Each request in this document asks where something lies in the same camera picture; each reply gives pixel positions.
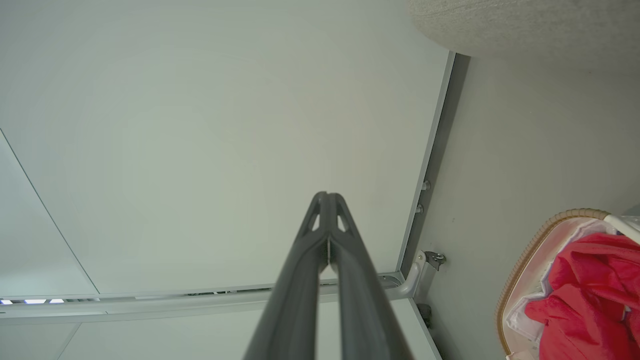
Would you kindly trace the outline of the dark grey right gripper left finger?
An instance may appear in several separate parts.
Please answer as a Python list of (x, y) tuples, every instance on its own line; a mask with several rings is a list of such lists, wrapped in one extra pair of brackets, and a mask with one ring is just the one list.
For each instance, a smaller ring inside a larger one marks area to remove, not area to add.
[(243, 360), (315, 360), (320, 274), (329, 264), (329, 194), (316, 193)]

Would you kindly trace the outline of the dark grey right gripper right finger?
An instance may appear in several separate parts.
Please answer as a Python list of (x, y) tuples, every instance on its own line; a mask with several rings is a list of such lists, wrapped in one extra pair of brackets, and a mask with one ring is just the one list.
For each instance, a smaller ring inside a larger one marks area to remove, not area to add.
[(330, 193), (329, 248), (338, 273), (342, 360), (413, 360), (345, 198)]

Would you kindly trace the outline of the red garment white stripes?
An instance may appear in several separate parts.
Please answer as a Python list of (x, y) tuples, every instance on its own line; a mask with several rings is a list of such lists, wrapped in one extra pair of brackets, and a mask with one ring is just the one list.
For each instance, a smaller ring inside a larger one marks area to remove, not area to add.
[(554, 259), (551, 293), (525, 314), (543, 326), (539, 360), (640, 360), (640, 244), (596, 233)]

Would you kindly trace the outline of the metal corner bracket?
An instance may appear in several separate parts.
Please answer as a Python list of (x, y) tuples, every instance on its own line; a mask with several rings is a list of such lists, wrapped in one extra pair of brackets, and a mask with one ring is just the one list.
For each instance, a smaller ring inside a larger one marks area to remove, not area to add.
[(446, 262), (447, 257), (443, 253), (417, 250), (405, 280), (395, 288), (397, 297), (408, 299), (420, 296), (425, 281), (429, 282), (425, 278), (429, 278), (432, 272), (438, 272)]

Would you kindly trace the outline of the long aluminium frame rail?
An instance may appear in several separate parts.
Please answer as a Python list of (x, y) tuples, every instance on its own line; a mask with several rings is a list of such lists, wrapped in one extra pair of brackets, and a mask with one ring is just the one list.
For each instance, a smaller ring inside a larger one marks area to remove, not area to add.
[(46, 299), (43, 303), (12, 300), (0, 304), (0, 326), (141, 321), (261, 311), (269, 287), (228, 291), (85, 299)]

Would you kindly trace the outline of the upright aluminium frame bar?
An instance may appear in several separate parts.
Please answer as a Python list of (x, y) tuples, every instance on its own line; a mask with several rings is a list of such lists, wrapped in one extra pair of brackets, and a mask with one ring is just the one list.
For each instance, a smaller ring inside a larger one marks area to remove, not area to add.
[[(420, 238), (438, 183), (438, 176), (444, 161), (469, 63), (470, 57), (455, 52), (450, 52), (446, 60), (436, 111), (430, 126), (429, 141), (423, 153), (417, 189), (398, 256), (397, 272), (403, 278), (408, 275), (416, 251), (419, 249)], [(431, 184), (430, 191), (421, 191), (421, 185), (425, 180)], [(415, 213), (417, 204), (423, 206), (423, 213)]]

